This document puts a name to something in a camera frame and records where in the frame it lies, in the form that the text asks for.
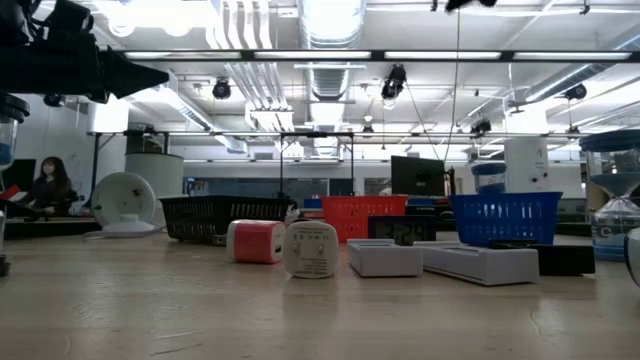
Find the black basket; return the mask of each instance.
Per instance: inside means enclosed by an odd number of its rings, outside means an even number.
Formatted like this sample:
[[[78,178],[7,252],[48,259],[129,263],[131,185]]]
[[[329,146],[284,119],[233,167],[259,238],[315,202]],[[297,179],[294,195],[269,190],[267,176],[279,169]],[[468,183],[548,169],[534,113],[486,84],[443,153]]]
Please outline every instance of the black basket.
[[[160,199],[169,236],[224,245],[234,220],[284,221],[289,201],[243,196],[195,196]]]

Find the digital clock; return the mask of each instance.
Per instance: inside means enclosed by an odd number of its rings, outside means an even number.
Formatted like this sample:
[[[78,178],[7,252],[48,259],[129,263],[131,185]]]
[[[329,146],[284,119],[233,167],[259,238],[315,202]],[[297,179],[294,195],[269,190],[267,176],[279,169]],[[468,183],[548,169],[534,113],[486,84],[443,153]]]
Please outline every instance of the digital clock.
[[[436,217],[369,216],[369,239],[394,239],[400,246],[414,241],[436,241]]]

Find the woman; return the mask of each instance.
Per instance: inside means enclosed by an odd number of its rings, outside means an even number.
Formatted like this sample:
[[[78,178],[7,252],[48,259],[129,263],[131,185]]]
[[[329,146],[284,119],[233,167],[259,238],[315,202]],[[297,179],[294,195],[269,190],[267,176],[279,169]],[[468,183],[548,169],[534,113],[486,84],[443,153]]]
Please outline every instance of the woman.
[[[32,207],[47,215],[66,215],[71,206],[71,180],[67,176],[60,158],[48,157],[40,167],[40,177],[33,183],[31,191],[19,200],[22,204],[33,202]]]

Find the computer monitor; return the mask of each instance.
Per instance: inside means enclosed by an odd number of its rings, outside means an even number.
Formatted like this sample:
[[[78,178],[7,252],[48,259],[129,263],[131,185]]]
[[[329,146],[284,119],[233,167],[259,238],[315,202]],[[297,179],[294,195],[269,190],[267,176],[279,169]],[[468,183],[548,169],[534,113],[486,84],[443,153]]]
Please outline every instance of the computer monitor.
[[[391,192],[444,196],[444,162],[405,156],[391,157]]]
[[[31,191],[36,171],[35,159],[16,159],[10,168],[2,172],[6,189],[17,185],[21,191]]]

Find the wire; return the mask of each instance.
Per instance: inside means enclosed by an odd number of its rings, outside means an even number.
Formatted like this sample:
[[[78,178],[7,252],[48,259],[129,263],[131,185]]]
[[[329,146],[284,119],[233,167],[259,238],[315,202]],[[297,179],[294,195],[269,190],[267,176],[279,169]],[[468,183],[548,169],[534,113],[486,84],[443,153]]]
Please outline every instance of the wire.
[[[440,160],[438,151],[436,151],[436,146],[433,144],[433,141],[431,141],[429,132],[427,132],[427,127],[424,126],[424,121],[422,120],[422,116],[420,115],[420,110],[418,110],[418,105],[416,104],[416,101],[413,99],[413,94],[411,93],[411,87],[409,86],[409,82],[405,81],[405,85],[407,85],[407,91],[409,92],[409,96],[411,97],[411,102],[413,103],[413,108],[416,110],[416,114],[418,115],[418,119],[420,120],[420,124],[422,125],[422,130],[424,130],[424,133],[427,135],[427,140],[429,140],[429,144],[431,144],[433,153],[436,154],[436,159]]]
[[[453,127],[456,125],[456,95],[458,94],[458,69],[460,67],[460,10],[458,10],[458,34],[456,39],[456,72],[453,79],[453,109],[451,111],[451,129],[449,129],[449,140],[447,141],[447,150],[444,153],[444,162],[447,162],[449,155],[449,147],[451,146],[451,135],[453,135]]]

